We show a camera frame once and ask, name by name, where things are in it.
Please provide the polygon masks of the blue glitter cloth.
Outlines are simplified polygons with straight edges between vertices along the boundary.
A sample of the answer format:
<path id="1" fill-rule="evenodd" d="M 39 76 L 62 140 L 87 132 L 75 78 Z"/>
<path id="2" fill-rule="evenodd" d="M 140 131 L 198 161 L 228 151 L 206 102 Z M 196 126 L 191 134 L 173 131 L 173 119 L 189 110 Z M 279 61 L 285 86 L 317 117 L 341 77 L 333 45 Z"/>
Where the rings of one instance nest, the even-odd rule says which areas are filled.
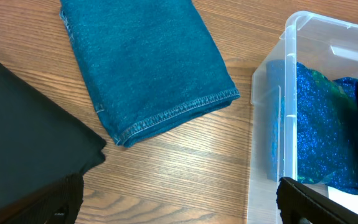
<path id="1" fill-rule="evenodd" d="M 358 195 L 358 79 L 296 71 L 298 182 Z"/>

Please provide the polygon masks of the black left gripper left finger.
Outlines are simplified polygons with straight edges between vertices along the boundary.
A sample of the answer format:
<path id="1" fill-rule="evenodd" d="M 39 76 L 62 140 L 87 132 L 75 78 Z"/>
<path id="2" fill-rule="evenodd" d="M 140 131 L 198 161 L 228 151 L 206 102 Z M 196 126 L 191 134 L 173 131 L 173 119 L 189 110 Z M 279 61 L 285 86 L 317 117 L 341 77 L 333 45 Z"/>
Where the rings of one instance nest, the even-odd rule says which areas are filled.
<path id="1" fill-rule="evenodd" d="M 68 175 L 0 208 L 0 224 L 75 223 L 83 203 L 83 191 L 83 176 Z"/>

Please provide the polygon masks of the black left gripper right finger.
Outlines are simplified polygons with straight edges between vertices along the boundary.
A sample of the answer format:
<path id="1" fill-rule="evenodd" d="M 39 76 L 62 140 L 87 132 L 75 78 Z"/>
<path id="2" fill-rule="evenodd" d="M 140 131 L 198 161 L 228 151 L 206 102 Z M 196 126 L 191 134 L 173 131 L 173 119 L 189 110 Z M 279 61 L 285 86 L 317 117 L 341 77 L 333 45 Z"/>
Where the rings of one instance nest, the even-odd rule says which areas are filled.
<path id="1" fill-rule="evenodd" d="M 277 206 L 283 224 L 358 224 L 358 214 L 290 177 L 282 177 Z"/>

